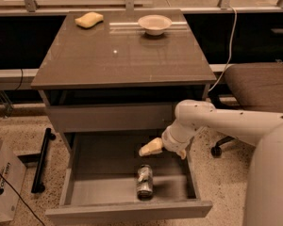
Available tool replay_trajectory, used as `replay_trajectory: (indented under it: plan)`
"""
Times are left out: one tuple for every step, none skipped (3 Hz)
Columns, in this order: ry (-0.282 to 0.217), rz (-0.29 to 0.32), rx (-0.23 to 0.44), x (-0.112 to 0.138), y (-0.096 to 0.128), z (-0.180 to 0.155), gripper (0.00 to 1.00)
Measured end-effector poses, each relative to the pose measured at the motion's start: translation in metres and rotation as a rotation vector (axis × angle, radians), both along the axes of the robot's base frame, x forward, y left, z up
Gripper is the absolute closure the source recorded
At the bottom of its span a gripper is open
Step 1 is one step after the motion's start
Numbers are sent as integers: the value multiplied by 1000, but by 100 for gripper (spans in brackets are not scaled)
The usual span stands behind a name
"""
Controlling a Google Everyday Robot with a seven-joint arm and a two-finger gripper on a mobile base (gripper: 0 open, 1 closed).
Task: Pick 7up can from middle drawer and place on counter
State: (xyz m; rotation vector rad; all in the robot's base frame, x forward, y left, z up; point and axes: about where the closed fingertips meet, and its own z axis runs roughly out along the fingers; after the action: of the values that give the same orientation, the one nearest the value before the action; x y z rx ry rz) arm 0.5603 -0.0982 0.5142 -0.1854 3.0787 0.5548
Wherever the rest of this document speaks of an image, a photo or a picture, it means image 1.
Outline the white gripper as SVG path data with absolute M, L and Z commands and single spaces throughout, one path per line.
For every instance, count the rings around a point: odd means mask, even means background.
M 161 138 L 157 137 L 142 146 L 139 150 L 139 156 L 161 153 L 164 146 L 167 151 L 176 153 L 184 160 L 187 156 L 185 149 L 194 136 L 195 129 L 193 127 L 173 123 L 165 129 Z

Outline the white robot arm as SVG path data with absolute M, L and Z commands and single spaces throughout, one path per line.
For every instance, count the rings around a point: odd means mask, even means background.
M 209 102 L 184 100 L 161 137 L 139 155 L 163 150 L 186 157 L 190 140 L 202 127 L 256 147 L 248 172 L 243 226 L 283 226 L 283 113 L 217 109 Z

